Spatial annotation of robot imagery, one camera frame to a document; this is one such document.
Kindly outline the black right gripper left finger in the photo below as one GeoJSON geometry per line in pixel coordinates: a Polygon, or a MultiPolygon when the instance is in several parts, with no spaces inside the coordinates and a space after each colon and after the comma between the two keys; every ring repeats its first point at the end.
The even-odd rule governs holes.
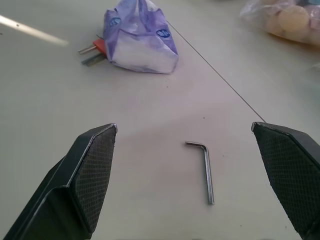
{"type": "Polygon", "coordinates": [[[111,175],[115,123],[79,135],[45,175],[6,240],[90,240],[111,175]]]}

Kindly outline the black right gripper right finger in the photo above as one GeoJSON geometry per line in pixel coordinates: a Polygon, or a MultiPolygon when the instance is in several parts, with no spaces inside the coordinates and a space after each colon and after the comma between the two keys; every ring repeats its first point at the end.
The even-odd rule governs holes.
{"type": "Polygon", "coordinates": [[[285,126],[251,126],[270,185],[303,240],[320,238],[320,146],[285,126]]]}

